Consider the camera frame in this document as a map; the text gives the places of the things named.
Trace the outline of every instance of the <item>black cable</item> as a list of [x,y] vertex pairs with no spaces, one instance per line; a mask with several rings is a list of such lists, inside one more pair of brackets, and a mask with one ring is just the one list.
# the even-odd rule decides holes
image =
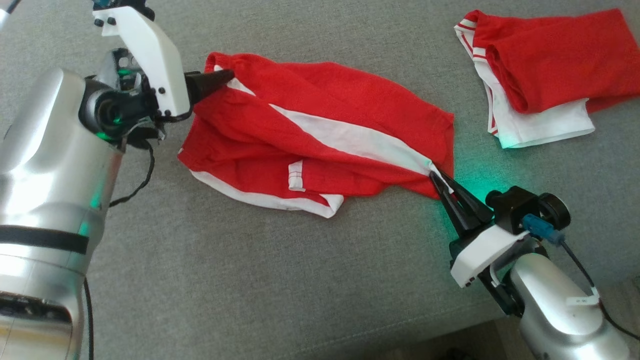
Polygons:
[[84,277],[84,297],[86,297],[86,313],[89,328],[89,360],[93,360],[93,306],[91,305],[91,292],[89,282]]
[[147,184],[149,184],[149,181],[151,181],[151,173],[153,173],[154,167],[156,165],[156,159],[154,157],[154,148],[151,147],[151,144],[149,144],[149,142],[146,140],[142,140],[141,144],[143,144],[143,146],[146,147],[147,150],[149,150],[150,159],[149,159],[149,170],[147,171],[147,176],[145,177],[145,180],[135,190],[133,190],[133,192],[130,195],[111,201],[111,203],[109,204],[110,208],[112,208],[113,206],[122,204],[123,202],[127,202],[131,200],[132,197],[136,196],[138,191],[144,188]]
[[[150,161],[149,161],[149,170],[147,171],[147,176],[145,177],[145,180],[130,195],[111,201],[111,203],[109,204],[110,208],[118,204],[121,204],[123,202],[127,202],[131,200],[131,198],[136,196],[138,191],[140,191],[147,184],[149,184],[149,181],[151,180],[151,173],[153,173],[154,167],[156,165],[156,159],[154,157],[154,148],[151,147],[151,144],[149,144],[149,142],[146,140],[141,140],[141,142],[138,145],[141,145],[143,148],[146,147],[147,150],[149,150]],[[93,306],[91,305],[91,293],[89,292],[89,282],[87,281],[86,276],[84,277],[84,296],[86,297],[86,312],[87,312],[87,322],[88,322],[88,328],[89,328],[89,360],[93,360]]]
[[18,6],[21,0],[13,0],[9,7],[5,10],[7,13],[12,13],[15,10],[15,7]]
[[[560,244],[562,245],[562,247],[564,248],[564,251],[566,251],[566,253],[569,255],[569,257],[571,258],[571,260],[573,260],[573,262],[576,264],[576,266],[578,266],[578,269],[580,269],[580,272],[582,272],[582,274],[584,275],[584,277],[587,278],[587,282],[589,283],[589,285],[592,288],[595,288],[595,284],[593,283],[593,280],[591,278],[591,276],[589,276],[589,273],[587,273],[587,270],[585,270],[584,266],[582,266],[582,263],[580,262],[580,260],[578,260],[578,257],[573,253],[573,251],[571,251],[571,249],[569,248],[569,245],[566,244],[566,242],[564,241],[560,241]],[[613,325],[613,327],[615,327],[617,330],[619,330],[620,332],[622,332],[623,334],[626,334],[632,338],[634,338],[637,341],[640,341],[640,336],[634,334],[633,332],[630,332],[629,330],[626,330],[625,328],[623,328],[622,326],[618,325],[618,323],[616,323],[615,321],[613,321],[613,319],[611,318],[611,315],[609,315],[609,312],[607,311],[607,309],[604,307],[604,303],[602,302],[602,298],[600,298],[598,300],[598,305],[600,306],[600,309],[602,310],[602,314],[604,315],[604,318],[611,323],[611,325]]]

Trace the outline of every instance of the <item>black band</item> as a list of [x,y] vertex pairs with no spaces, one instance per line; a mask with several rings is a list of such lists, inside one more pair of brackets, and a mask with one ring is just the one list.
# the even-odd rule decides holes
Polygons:
[[85,255],[89,238],[65,231],[0,225],[0,243],[46,247]]

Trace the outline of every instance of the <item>blue connector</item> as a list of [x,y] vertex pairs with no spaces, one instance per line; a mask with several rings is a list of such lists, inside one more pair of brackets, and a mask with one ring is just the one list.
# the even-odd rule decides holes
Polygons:
[[107,6],[111,5],[111,0],[93,0],[93,2],[103,8],[106,8]]
[[560,246],[564,241],[564,234],[554,229],[550,223],[533,214],[527,214],[522,219],[522,227],[533,236],[543,238],[555,246]]

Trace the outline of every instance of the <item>gray couch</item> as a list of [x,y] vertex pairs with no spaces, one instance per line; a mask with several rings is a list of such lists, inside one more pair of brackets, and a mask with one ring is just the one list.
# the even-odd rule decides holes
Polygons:
[[[483,197],[518,184],[560,196],[568,241],[598,284],[640,274],[640,101],[593,115],[592,135],[502,150],[453,26],[497,15],[578,15],[619,6],[640,39],[640,2],[539,0],[149,1],[185,69],[210,51],[336,61],[402,84],[456,115],[456,179]],[[49,67],[82,75],[120,45],[101,38],[89,1],[24,1],[0,33],[4,133]],[[243,204],[176,159],[190,122],[156,147],[152,182],[112,209],[89,279],[97,359],[359,358],[502,316],[480,286],[450,278],[454,239],[439,202],[400,188],[349,199],[329,220]],[[116,196],[144,178],[130,150]],[[570,260],[553,260],[584,285]]]

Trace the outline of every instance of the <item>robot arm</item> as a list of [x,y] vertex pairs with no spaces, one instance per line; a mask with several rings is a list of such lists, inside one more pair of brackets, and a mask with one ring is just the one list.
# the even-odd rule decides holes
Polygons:
[[128,3],[136,9],[97,3],[94,17],[129,48],[109,53],[93,79],[45,73],[0,143],[0,360],[77,359],[82,285],[127,136],[186,119],[233,78],[185,74],[153,11]]
[[[461,288],[479,279],[537,359],[631,359],[621,334],[607,321],[596,295],[587,296],[548,258],[545,239],[562,244],[571,222],[566,206],[517,186],[490,192],[486,204],[442,174],[432,177],[458,240],[450,243],[451,275]],[[513,265],[502,280],[497,273]]]

